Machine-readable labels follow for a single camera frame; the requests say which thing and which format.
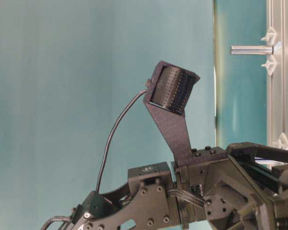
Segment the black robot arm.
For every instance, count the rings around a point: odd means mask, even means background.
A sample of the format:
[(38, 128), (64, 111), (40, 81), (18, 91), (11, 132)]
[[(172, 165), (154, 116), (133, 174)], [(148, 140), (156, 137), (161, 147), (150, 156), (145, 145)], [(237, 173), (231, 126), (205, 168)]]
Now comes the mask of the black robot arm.
[(184, 166), (166, 162), (128, 170), (115, 191), (91, 192), (62, 230), (158, 230), (206, 220), (215, 230), (288, 230), (288, 150), (251, 142), (194, 149)]

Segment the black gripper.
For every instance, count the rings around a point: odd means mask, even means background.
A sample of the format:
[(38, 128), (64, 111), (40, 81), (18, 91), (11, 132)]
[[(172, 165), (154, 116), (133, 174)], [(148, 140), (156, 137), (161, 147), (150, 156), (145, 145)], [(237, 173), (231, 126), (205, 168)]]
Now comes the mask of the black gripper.
[(288, 230), (288, 150), (251, 142), (193, 149), (173, 165), (180, 224), (215, 230)]

